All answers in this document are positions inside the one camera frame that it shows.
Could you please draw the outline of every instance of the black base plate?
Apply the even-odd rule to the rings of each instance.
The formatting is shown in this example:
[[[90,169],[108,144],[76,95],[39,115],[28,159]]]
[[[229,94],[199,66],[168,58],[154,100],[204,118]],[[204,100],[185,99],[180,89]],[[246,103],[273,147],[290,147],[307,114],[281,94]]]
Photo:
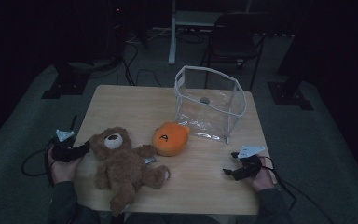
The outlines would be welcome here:
[[[82,95],[89,81],[90,73],[76,73],[70,83],[62,85],[57,77],[50,90],[45,91],[42,99],[59,99],[61,95]]]
[[[293,96],[284,96],[282,88],[284,82],[268,82],[269,91],[272,94],[275,105],[298,105],[302,110],[313,110],[310,101],[306,100],[300,90]]]

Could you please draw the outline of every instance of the stuffed animal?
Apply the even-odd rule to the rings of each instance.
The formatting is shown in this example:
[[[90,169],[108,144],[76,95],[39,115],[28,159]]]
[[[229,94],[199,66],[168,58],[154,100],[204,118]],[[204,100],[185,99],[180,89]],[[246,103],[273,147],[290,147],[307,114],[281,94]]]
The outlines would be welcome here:
[[[153,135],[152,144],[161,156],[176,156],[187,144],[190,128],[175,122],[165,122]]]
[[[170,176],[166,166],[152,168],[145,163],[144,159],[156,155],[156,149],[151,145],[131,148],[130,137],[124,128],[109,128],[95,134],[89,139],[89,144],[95,157],[101,161],[94,185],[97,189],[114,192],[110,209],[115,217],[134,202],[141,186],[161,188]]]

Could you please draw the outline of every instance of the transparent box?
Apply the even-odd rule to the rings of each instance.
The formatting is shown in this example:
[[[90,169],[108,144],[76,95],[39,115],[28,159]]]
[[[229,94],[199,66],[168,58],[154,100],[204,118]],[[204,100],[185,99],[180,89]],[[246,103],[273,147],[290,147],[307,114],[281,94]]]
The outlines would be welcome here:
[[[238,80],[206,67],[184,66],[175,77],[175,122],[190,134],[229,144],[246,111]]]

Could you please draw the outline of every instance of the dark background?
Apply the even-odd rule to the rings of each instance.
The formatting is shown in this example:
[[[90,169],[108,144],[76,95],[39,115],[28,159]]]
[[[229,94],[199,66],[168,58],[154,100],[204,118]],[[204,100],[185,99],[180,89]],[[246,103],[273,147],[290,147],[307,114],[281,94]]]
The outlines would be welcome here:
[[[201,11],[231,10],[243,3],[177,2],[178,9]],[[67,62],[92,63],[94,58],[115,52],[112,27],[117,24],[142,17],[145,29],[171,26],[170,1],[131,0],[126,4],[1,0],[0,127],[34,77],[57,60],[54,55]],[[114,13],[116,7],[142,13],[123,18]],[[276,34],[296,35],[279,75],[295,77],[318,88],[358,161],[358,1],[257,0],[252,10],[269,11]]]

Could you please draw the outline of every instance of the gray floor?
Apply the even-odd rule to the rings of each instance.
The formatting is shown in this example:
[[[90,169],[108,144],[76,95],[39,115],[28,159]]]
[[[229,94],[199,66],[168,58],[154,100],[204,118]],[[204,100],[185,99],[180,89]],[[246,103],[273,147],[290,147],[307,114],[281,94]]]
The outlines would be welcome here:
[[[193,35],[181,37],[198,41]],[[149,43],[150,50],[135,43],[139,52],[131,64],[131,75],[134,80],[138,76],[139,86],[157,86],[156,76],[162,86],[172,87],[179,69],[183,65],[199,65],[205,50],[204,43],[178,41],[176,64],[168,65],[168,36],[158,36]],[[270,95],[268,81],[287,79],[276,76],[276,71],[290,43],[291,38],[287,37],[267,39],[253,90],[270,155],[282,178],[305,192],[335,223],[358,223],[358,166],[316,88],[309,83],[300,86],[314,107],[313,111],[275,105]],[[127,62],[135,52],[135,48],[127,46]],[[240,71],[233,65],[213,68],[235,77],[247,89],[251,65],[249,63]],[[74,66],[87,67],[77,63]],[[68,129],[74,115],[77,115],[74,129],[80,128],[98,85],[128,85],[121,65],[117,71],[93,73],[81,96],[42,100],[42,94],[50,88],[56,75],[52,67],[42,72],[0,130],[0,223],[45,222],[52,189],[48,188],[44,175],[23,175],[21,163],[28,155],[42,149],[56,129]],[[30,173],[44,172],[42,155],[35,156],[25,168]],[[313,204],[295,190],[293,192],[298,198],[292,210],[295,223],[328,223]],[[237,217],[240,223],[246,223],[249,218]]]

